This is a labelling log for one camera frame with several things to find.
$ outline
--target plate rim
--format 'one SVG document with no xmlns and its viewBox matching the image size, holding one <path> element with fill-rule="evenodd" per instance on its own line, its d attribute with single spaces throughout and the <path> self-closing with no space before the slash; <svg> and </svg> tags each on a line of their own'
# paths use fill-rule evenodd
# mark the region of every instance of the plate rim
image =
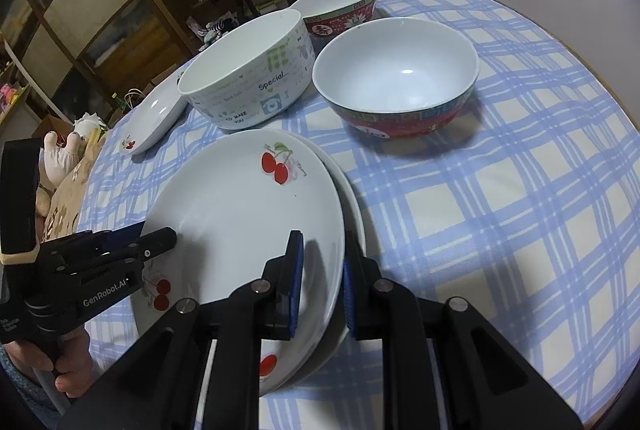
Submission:
<svg viewBox="0 0 640 430">
<path fill-rule="evenodd" d="M 311 148 L 315 153 L 316 153 L 316 149 L 324 154 L 332 163 L 333 165 L 335 165 L 335 168 L 337 170 L 337 174 L 338 174 L 338 180 L 339 181 L 343 181 L 340 182 L 340 185 L 342 187 L 344 187 L 344 184 L 348 185 L 347 191 L 343 192 L 345 193 L 345 195 L 348 197 L 348 199 L 352 199 L 354 205 L 356 206 L 356 211 L 357 214 L 355 223 L 356 223 L 356 227 L 358 228 L 358 232 L 356 233 L 357 237 L 358 237 L 358 242 L 360 243 L 360 246 L 362 247 L 362 252 L 366 255 L 367 254 L 367 233 L 366 233 L 366 229 L 364 226 L 364 218 L 362 216 L 362 211 L 360 210 L 360 205 L 358 204 L 358 198 L 356 196 L 355 191 L 353 190 L 353 186 L 351 186 L 351 183 L 346 175 L 346 173 L 342 170 L 342 168 L 340 168 L 340 165 L 338 164 L 338 162 L 332 157 L 332 155 L 327 152 L 326 150 L 324 150 L 324 148 L 322 148 L 322 146 L 314 143 L 311 139 L 308 139 L 306 137 L 302 137 L 302 135 L 300 134 L 296 134 L 294 132 L 289 132 L 290 135 L 292 135 L 293 137 L 296 137 L 298 139 L 300 139 L 302 142 L 309 143 L 307 144 L 307 146 L 309 146 L 309 148 Z M 334 307 L 334 313 L 335 313 L 335 309 L 340 307 L 340 305 L 336 304 L 336 306 Z M 309 378 L 310 376 L 312 376 L 313 374 L 315 374 L 318 370 L 320 370 L 335 354 L 335 351 L 340 347 L 340 345 L 342 344 L 342 342 L 344 341 L 344 339 L 346 338 L 347 334 L 349 334 L 349 328 L 347 327 L 346 324 L 346 319 L 344 319 L 344 326 L 342 328 L 342 332 L 340 334 L 340 337 L 338 339 L 338 343 L 337 345 L 334 347 L 334 350 L 331 354 L 329 354 L 328 356 L 326 356 L 325 358 L 323 358 L 320 363 L 318 365 L 314 365 L 310 371 L 308 372 L 304 372 L 302 373 L 302 376 L 300 378 L 295 378 L 295 375 L 297 373 L 299 373 L 300 370 L 302 370 L 302 368 L 306 365 L 306 363 L 308 363 L 308 361 L 313 357 L 314 353 L 316 352 L 316 350 L 318 350 L 318 345 L 316 345 L 316 348 L 313 350 L 313 352 L 311 352 L 311 354 L 308 356 L 308 358 L 306 358 L 306 360 L 304 360 L 302 362 L 302 365 L 300 365 L 300 367 L 298 367 L 298 369 L 291 374 L 291 376 L 289 376 L 289 379 L 287 381 L 285 381 L 279 388 L 290 388 L 295 386 L 296 384 L 298 384 L 300 381 L 304 381 L 306 380 L 306 378 Z M 322 334 L 322 337 L 324 337 L 324 334 L 326 334 L 327 328 L 329 327 L 329 325 L 331 325 L 331 320 L 329 320 L 329 324 L 327 325 L 327 327 L 324 329 L 324 333 Z"/>
</svg>

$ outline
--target white printed bowl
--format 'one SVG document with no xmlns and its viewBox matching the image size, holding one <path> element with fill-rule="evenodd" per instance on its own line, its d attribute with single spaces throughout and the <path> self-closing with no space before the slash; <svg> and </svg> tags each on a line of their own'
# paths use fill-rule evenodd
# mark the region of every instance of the white printed bowl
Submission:
<svg viewBox="0 0 640 430">
<path fill-rule="evenodd" d="M 217 126 L 241 130 L 292 105 L 315 59 L 302 16 L 284 9 L 220 38 L 184 71 L 178 91 Z"/>
</svg>

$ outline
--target white plate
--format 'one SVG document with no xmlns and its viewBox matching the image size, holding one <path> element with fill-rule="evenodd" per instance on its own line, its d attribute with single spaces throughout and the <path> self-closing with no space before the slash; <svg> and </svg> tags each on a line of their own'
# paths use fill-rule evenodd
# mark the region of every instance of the white plate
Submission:
<svg viewBox="0 0 640 430">
<path fill-rule="evenodd" d="M 142 103 L 131 111 L 131 119 L 121 132 L 118 149 L 124 155 L 136 155 L 148 150 L 174 125 L 187 106 L 187 99 L 178 92 L 178 80 L 184 67 L 153 89 Z"/>
<path fill-rule="evenodd" d="M 278 162 L 287 158 L 283 185 L 262 169 L 263 155 L 274 152 Z M 260 394 L 279 387 L 316 348 L 342 280 L 342 210 L 318 156 L 276 130 L 218 139 L 172 177 L 153 205 L 143 234 L 164 226 L 178 232 L 178 244 L 148 262 L 148 282 L 131 297 L 140 333 L 162 315 L 152 305 L 154 284 L 160 279 L 171 283 L 170 304 L 182 297 L 200 303 L 225 298 L 260 277 L 268 259 L 284 253 L 290 230 L 303 233 L 305 267 L 296 336 L 290 342 L 262 343 L 262 358 L 274 354 L 277 365 L 261 378 Z"/>
<path fill-rule="evenodd" d="M 367 254 L 367 243 L 364 233 L 364 223 L 362 222 L 362 214 L 360 212 L 360 206 L 356 199 L 353 188 L 349 183 L 349 180 L 344 175 L 338 163 L 327 152 L 322 150 L 316 144 L 313 144 L 309 139 L 300 137 L 299 135 L 292 134 L 292 136 L 300 139 L 305 145 L 311 148 L 314 153 L 320 158 L 322 163 L 328 170 L 331 178 L 334 180 L 335 188 L 338 190 L 338 196 L 340 197 L 340 205 L 342 206 L 342 214 L 344 216 L 344 227 L 349 231 L 353 231 L 357 237 L 362 252 Z M 335 306 L 334 314 L 331 316 L 331 321 L 327 326 L 322 339 L 314 353 L 306 360 L 305 363 L 296 371 L 296 373 L 287 380 L 284 387 L 293 386 L 296 383 L 304 380 L 308 376 L 311 376 L 316 372 L 324 363 L 329 361 L 329 358 L 334 355 L 335 351 L 340 347 L 343 339 L 348 333 L 347 324 L 344 319 L 344 307 L 342 300 L 338 301 Z"/>
</svg>

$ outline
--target cherry print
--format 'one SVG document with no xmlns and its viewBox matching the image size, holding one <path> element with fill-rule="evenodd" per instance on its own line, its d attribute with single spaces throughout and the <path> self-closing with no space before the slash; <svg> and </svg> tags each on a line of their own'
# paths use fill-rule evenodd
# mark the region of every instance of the cherry print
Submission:
<svg viewBox="0 0 640 430">
<path fill-rule="evenodd" d="M 271 174 L 276 169 L 276 159 L 269 152 L 265 152 L 262 154 L 262 169 Z"/>
<path fill-rule="evenodd" d="M 283 185 L 289 178 L 289 170 L 287 170 L 287 167 L 284 164 L 278 163 L 276 164 L 276 169 L 273 175 L 276 179 L 276 182 L 280 185 Z"/>
<path fill-rule="evenodd" d="M 275 354 L 269 354 L 268 356 L 266 356 L 260 362 L 260 377 L 264 378 L 265 376 L 268 376 L 271 372 L 273 372 L 273 369 L 276 368 L 277 362 L 278 359 L 276 358 Z"/>
<path fill-rule="evenodd" d="M 164 278 L 162 280 L 159 280 L 158 284 L 156 285 L 156 290 L 158 291 L 158 294 L 168 295 L 171 292 L 171 282 Z"/>
<path fill-rule="evenodd" d="M 158 295 L 154 300 L 154 307 L 158 311 L 166 311 L 169 308 L 169 298 L 165 295 Z"/>
</svg>

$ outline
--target screw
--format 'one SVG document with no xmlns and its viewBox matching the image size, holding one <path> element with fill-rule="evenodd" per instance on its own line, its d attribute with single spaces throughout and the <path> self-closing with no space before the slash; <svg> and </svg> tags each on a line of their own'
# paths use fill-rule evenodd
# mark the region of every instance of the screw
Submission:
<svg viewBox="0 0 640 430">
<path fill-rule="evenodd" d="M 268 280 L 254 280 L 251 282 L 251 289 L 254 293 L 266 293 L 269 289 L 271 289 L 271 283 Z"/>
<path fill-rule="evenodd" d="M 185 315 L 190 313 L 196 308 L 195 300 L 191 298 L 183 298 L 182 300 L 178 300 L 175 304 L 175 309 L 181 314 Z"/>
<path fill-rule="evenodd" d="M 376 291 L 381 293 L 388 293 L 391 289 L 394 288 L 394 283 L 391 280 L 387 280 L 386 278 L 379 278 L 375 282 L 373 282 L 373 287 Z"/>
<path fill-rule="evenodd" d="M 459 296 L 454 296 L 449 300 L 449 307 L 454 311 L 459 313 L 463 313 L 466 311 L 466 308 L 469 307 L 469 302 L 467 302 L 464 298 L 460 298 Z"/>
</svg>

